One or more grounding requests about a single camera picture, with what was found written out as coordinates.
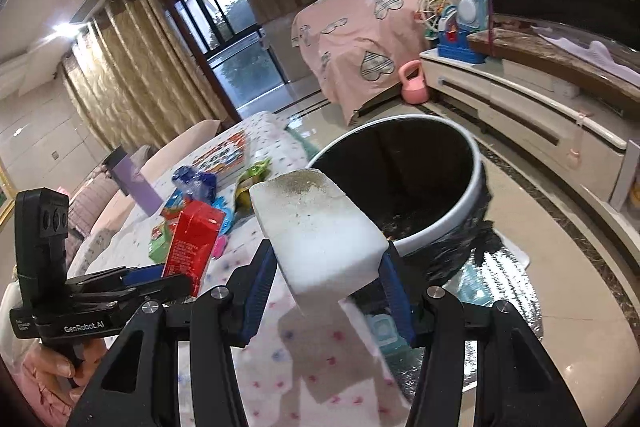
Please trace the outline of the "person's left hand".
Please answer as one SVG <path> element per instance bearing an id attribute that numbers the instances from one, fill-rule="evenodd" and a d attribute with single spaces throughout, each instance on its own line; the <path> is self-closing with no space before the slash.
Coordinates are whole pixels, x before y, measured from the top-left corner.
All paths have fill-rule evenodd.
<path id="1" fill-rule="evenodd" d="M 68 358 L 43 346 L 33 345 L 25 358 L 26 367 L 36 382 L 67 405 L 75 405 L 106 353 L 102 338 L 82 343 L 82 361 L 78 367 Z"/>

